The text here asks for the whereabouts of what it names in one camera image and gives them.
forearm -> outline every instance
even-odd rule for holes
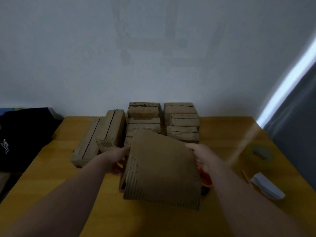
[[[79,236],[111,163],[96,157],[18,219],[4,236]]]
[[[208,165],[235,236],[305,236],[288,215],[243,182],[222,160],[212,158]]]

person's left hand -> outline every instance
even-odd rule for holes
[[[128,154],[130,152],[130,146],[125,146],[123,148],[112,147],[109,151],[103,152],[98,155],[100,158],[105,158],[111,164],[111,168],[107,173],[111,173],[113,175],[122,175],[123,168],[118,165],[118,163],[125,166]]]

folded white paper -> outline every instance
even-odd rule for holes
[[[272,200],[281,200],[285,197],[285,194],[279,190],[269,179],[267,179],[261,172],[254,175],[254,177],[250,180],[259,189],[262,193]]]

wooden table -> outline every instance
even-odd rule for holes
[[[72,151],[84,137],[90,117],[67,117],[0,205],[0,231],[48,192],[73,176]],[[251,117],[201,118],[200,142],[227,161],[242,178],[258,170],[239,156],[248,143],[266,146],[274,165],[262,173],[287,196],[275,204],[316,236],[316,194]],[[231,236],[214,190],[200,211],[123,200],[119,177],[106,175],[81,236]]]

orange bowl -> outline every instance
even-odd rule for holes
[[[202,168],[198,167],[197,170],[200,174],[202,185],[208,188],[213,187],[211,177],[207,173],[205,173]]]

